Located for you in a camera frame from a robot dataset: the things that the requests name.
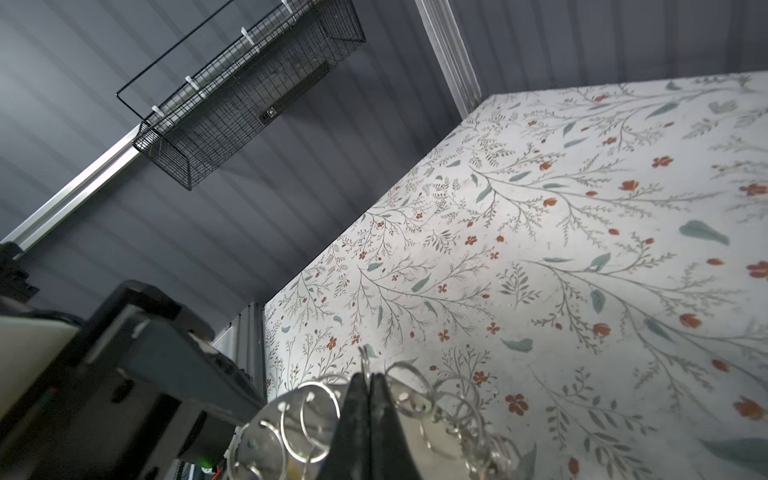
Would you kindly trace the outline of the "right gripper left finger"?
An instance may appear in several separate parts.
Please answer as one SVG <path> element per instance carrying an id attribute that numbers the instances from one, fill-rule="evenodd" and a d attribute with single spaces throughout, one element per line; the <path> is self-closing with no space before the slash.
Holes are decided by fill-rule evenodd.
<path id="1" fill-rule="evenodd" d="M 365 376 L 350 381 L 331 448 L 317 480 L 364 480 L 370 477 L 369 392 Z"/>

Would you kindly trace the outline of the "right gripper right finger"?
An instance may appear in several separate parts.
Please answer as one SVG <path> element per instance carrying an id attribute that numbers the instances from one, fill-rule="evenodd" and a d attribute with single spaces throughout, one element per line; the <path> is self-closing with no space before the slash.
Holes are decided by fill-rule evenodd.
<path id="1" fill-rule="evenodd" d="M 371 377 L 369 392 L 370 478 L 419 480 L 386 377 Z"/>

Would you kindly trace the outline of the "keyring bunch with grey strap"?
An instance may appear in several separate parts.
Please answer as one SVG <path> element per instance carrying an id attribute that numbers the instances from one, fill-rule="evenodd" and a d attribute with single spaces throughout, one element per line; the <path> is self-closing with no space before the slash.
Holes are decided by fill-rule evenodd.
<path id="1" fill-rule="evenodd" d="M 360 353 L 370 392 L 370 358 Z M 537 453 L 522 452 L 493 434 L 474 386 L 460 377 L 454 393 L 429 383 L 414 366 L 384 372 L 420 479 L 531 479 Z M 236 430 L 220 479 L 316 479 L 327 458 L 351 378 L 329 374 L 306 381 L 264 407 Z"/>

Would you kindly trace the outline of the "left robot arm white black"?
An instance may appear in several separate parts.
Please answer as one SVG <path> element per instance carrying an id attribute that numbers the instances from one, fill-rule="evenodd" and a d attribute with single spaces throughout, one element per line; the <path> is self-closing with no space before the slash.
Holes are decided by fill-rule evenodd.
<path id="1" fill-rule="evenodd" d="M 89 319 L 31 306 L 1 247 L 1 475 L 160 479 L 217 465 L 264 395 L 210 326 L 158 288 L 121 283 Z"/>

